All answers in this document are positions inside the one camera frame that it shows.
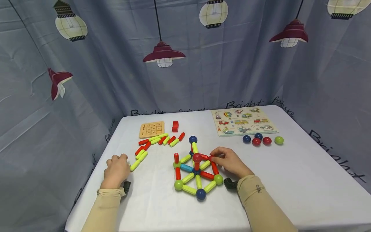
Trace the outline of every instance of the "red ball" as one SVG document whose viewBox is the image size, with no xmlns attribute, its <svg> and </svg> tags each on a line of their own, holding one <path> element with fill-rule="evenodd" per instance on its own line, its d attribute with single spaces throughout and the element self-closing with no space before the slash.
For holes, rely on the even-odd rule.
<svg viewBox="0 0 371 232">
<path fill-rule="evenodd" d="M 264 145 L 269 145 L 272 143 L 272 140 L 269 137 L 264 137 L 263 138 L 263 143 Z"/>
<path fill-rule="evenodd" d="M 260 139 L 258 139 L 258 138 L 254 138 L 254 139 L 253 139 L 253 144 L 254 144 L 255 146 L 259 146 L 260 143 L 261 143 L 261 140 L 260 140 Z"/>
<path fill-rule="evenodd" d="M 202 160 L 202 156 L 200 153 L 195 153 L 193 154 L 192 159 L 195 163 L 199 163 Z"/>
</svg>

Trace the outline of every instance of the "blue ball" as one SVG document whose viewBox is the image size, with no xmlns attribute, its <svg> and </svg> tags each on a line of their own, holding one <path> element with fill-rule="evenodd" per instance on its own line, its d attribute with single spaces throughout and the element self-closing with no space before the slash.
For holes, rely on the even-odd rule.
<svg viewBox="0 0 371 232">
<path fill-rule="evenodd" d="M 244 143 L 249 143 L 249 142 L 251 141 L 251 137 L 248 136 L 248 135 L 245 135 L 245 136 L 242 138 L 242 141 L 243 141 Z"/>
<path fill-rule="evenodd" d="M 197 171 L 193 168 L 192 169 L 192 172 L 194 173 L 194 175 L 199 175 L 201 173 L 201 169 L 198 169 Z"/>
<path fill-rule="evenodd" d="M 205 200 L 206 198 L 206 191 L 203 189 L 198 189 L 196 192 L 196 197 L 198 200 Z"/>
<path fill-rule="evenodd" d="M 191 137 L 189 137 L 189 143 L 193 143 L 193 142 L 195 142 L 195 143 L 197 143 L 197 137 L 196 136 L 191 136 Z"/>
<path fill-rule="evenodd" d="M 258 139 L 262 140 L 263 139 L 263 135 L 261 133 L 256 133 L 255 134 L 255 138 L 258 138 Z"/>
</svg>

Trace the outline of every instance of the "white table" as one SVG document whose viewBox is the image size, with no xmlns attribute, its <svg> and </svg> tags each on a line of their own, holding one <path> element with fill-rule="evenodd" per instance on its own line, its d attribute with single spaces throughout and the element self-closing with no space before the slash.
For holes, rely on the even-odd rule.
<svg viewBox="0 0 371 232">
<path fill-rule="evenodd" d="M 132 185 L 121 201 L 118 231 L 215 232 L 250 228 L 238 195 L 224 185 L 213 189 L 201 203 L 195 196 L 174 189 L 173 155 L 188 154 L 191 135 L 198 138 L 200 153 L 208 155 L 217 146 L 232 148 L 261 178 L 270 195 L 300 230 L 371 229 L 371 195 L 281 108 L 261 108 L 280 131 L 267 136 L 272 140 L 282 136 L 284 145 L 254 147 L 244 144 L 241 136 L 218 137 L 210 111 L 124 117 L 69 215 L 66 231 L 77 232 L 83 227 L 103 180 L 106 160 L 125 153 L 133 163 L 140 125 L 155 121 L 164 121 L 165 132 L 170 135 L 178 137 L 185 132 L 185 138 L 173 148 L 155 144 L 148 149 L 148 156 L 128 179 Z M 171 132 L 173 121 L 179 121 L 178 133 Z"/>
</svg>

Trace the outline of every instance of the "green ball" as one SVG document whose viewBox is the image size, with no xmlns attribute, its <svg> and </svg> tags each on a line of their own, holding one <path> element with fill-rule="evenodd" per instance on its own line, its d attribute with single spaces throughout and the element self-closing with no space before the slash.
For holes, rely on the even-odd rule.
<svg viewBox="0 0 371 232">
<path fill-rule="evenodd" d="M 174 188 L 178 191 L 183 189 L 183 181 L 182 180 L 177 180 L 174 183 Z"/>
<path fill-rule="evenodd" d="M 216 182 L 217 185 L 223 184 L 223 176 L 221 176 L 219 174 L 216 174 L 214 176 L 214 180 L 215 180 L 215 182 Z"/>
<path fill-rule="evenodd" d="M 180 168 L 180 165 L 181 165 L 180 161 L 177 164 L 173 162 L 174 169 L 176 169 L 177 167 Z"/>
<path fill-rule="evenodd" d="M 275 138 L 275 143 L 278 144 L 278 145 L 283 144 L 283 141 L 284 141 L 284 139 L 281 136 L 277 136 Z"/>
</svg>

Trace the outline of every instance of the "lantern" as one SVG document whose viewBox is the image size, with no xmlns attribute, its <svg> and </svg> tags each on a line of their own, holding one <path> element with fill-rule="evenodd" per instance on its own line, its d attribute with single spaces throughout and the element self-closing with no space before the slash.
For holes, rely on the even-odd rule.
<svg viewBox="0 0 371 232">
<path fill-rule="evenodd" d="M 72 74 L 69 72 L 54 72 L 51 68 L 48 68 L 48 72 L 49 77 L 52 80 L 52 100 L 57 99 L 58 96 L 63 98 L 66 92 L 63 83 L 71 80 Z"/>
<path fill-rule="evenodd" d="M 282 48 L 292 48 L 298 44 L 299 41 L 308 42 L 308 35 L 304 30 L 304 24 L 298 20 L 298 16 L 300 13 L 300 9 L 303 5 L 303 0 L 300 3 L 298 13 L 296 14 L 296 18 L 286 25 L 285 29 L 273 36 L 269 42 L 281 42 Z"/>
<path fill-rule="evenodd" d="M 85 39 L 88 34 L 88 27 L 82 18 L 72 12 L 69 4 L 58 0 L 53 8 L 58 14 L 55 19 L 55 26 L 65 39 L 72 42 Z"/>
<path fill-rule="evenodd" d="M 150 62 L 157 62 L 157 66 L 160 68 L 167 68 L 173 65 L 173 60 L 184 58 L 185 55 L 181 52 L 174 51 L 171 49 L 170 45 L 167 45 L 162 41 L 161 38 L 161 30 L 160 30 L 160 23 L 158 21 L 158 13 L 157 13 L 157 5 L 156 0 L 154 0 L 155 10 L 156 10 L 156 18 L 157 18 L 157 26 L 158 26 L 158 34 L 160 36 L 160 42 L 157 46 L 154 47 L 153 52 L 146 55 L 143 59 L 143 62 L 150 63 Z"/>
<path fill-rule="evenodd" d="M 327 11 L 332 19 L 350 19 L 363 11 L 371 0 L 329 0 Z"/>
<path fill-rule="evenodd" d="M 228 5 L 224 0 L 209 0 L 201 8 L 200 22 L 205 27 L 220 27 L 228 16 Z"/>
</svg>

